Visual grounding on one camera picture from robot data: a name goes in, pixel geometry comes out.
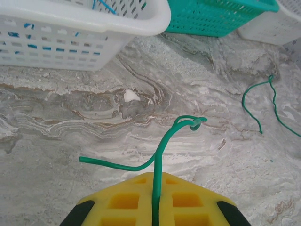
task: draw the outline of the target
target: blue wire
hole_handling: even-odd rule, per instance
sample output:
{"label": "blue wire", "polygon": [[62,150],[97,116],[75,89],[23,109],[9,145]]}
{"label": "blue wire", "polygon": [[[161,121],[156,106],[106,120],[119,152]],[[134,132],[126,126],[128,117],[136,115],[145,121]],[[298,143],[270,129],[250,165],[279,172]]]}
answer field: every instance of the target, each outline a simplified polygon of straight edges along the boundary
{"label": "blue wire", "polygon": [[[112,14],[116,15],[116,12],[107,3],[105,3],[103,0],[97,0],[97,1],[100,1]],[[95,4],[96,4],[96,0],[93,1],[92,9],[95,8]]]}

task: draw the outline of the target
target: gray marble surface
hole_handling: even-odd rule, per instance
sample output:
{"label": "gray marble surface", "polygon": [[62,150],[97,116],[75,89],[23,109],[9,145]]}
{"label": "gray marble surface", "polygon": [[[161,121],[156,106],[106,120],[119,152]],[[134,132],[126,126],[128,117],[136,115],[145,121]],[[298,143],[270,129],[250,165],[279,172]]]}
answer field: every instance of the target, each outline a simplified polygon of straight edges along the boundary
{"label": "gray marble surface", "polygon": [[[1,217],[5,226],[56,226],[82,197],[141,172],[173,120],[204,116],[169,142],[163,170],[231,198],[253,226],[300,226],[301,70],[282,47],[181,34],[136,38],[97,72],[0,68]],[[153,165],[143,172],[152,171]]]}

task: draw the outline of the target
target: yellow object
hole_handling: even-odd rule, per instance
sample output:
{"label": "yellow object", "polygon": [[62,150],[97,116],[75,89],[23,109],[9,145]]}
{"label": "yellow object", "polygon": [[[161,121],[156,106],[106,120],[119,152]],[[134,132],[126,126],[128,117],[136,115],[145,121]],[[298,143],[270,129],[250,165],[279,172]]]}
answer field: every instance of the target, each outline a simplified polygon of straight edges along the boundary
{"label": "yellow object", "polygon": [[[81,199],[94,201],[81,226],[151,226],[153,173],[144,173]],[[229,226],[217,202],[230,199],[162,174],[160,226]]]}

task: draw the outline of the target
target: green wire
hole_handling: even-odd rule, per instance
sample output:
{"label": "green wire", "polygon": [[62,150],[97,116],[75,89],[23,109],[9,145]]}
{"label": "green wire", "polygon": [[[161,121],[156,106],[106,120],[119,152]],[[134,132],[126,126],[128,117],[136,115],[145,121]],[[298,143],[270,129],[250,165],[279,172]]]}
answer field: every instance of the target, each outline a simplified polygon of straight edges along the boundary
{"label": "green wire", "polygon": [[190,126],[190,129],[195,131],[197,130],[203,121],[207,121],[207,118],[204,117],[195,117],[190,115],[182,115],[176,118],[172,127],[167,131],[167,133],[163,136],[160,144],[158,145],[153,156],[141,166],[125,166],[120,164],[115,164],[109,161],[92,159],[87,157],[80,157],[80,162],[91,163],[101,166],[107,166],[114,169],[119,170],[127,170],[127,171],[140,171],[144,168],[148,167],[153,161],[155,161],[155,169],[154,169],[154,180],[153,180],[153,191],[152,191],[152,225],[159,226],[159,204],[160,204],[160,196],[161,196],[161,184],[162,184],[162,154],[164,149],[169,141],[169,139],[181,128],[185,126]]}
{"label": "green wire", "polygon": [[287,125],[285,125],[281,119],[279,118],[278,116],[278,113],[277,113],[277,106],[276,106],[276,103],[275,103],[275,100],[276,100],[276,90],[274,89],[273,85],[272,85],[272,79],[274,78],[273,75],[270,75],[269,76],[269,80],[267,81],[264,81],[264,82],[261,82],[261,83],[258,83],[258,84],[255,84],[255,85],[252,85],[250,86],[243,94],[243,98],[242,98],[242,101],[241,101],[241,104],[243,106],[243,109],[245,109],[246,112],[249,113],[249,115],[256,120],[256,122],[258,123],[258,126],[259,126],[259,132],[262,134],[263,131],[262,131],[262,128],[261,128],[261,124],[259,122],[259,120],[257,118],[255,118],[251,112],[248,111],[248,109],[246,108],[245,106],[245,97],[246,97],[246,94],[254,87],[256,86],[260,86],[260,85],[263,85],[263,84],[266,84],[266,83],[269,83],[269,85],[271,86],[272,90],[274,91],[274,97],[273,97],[273,105],[274,105],[274,112],[275,112],[275,115],[276,115],[276,118],[277,120],[281,123],[281,125],[283,125],[285,128],[287,128],[289,131],[291,131],[292,133],[296,134],[297,136],[301,137],[301,135],[297,132],[295,132],[294,130],[292,130],[291,128],[289,128]]}

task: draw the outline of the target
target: plastic basket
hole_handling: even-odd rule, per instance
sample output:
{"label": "plastic basket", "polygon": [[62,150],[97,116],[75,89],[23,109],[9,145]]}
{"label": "plastic basket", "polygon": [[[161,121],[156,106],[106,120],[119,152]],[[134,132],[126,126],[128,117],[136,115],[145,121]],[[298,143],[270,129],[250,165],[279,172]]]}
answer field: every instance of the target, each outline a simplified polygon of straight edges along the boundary
{"label": "plastic basket", "polygon": [[275,0],[168,0],[167,32],[225,36],[265,11],[277,12]]}
{"label": "plastic basket", "polygon": [[0,0],[0,65],[98,70],[170,22],[167,0],[105,2],[116,15],[93,0]]}
{"label": "plastic basket", "polygon": [[301,37],[301,0],[279,0],[278,13],[263,13],[239,28],[244,39],[284,45]]}

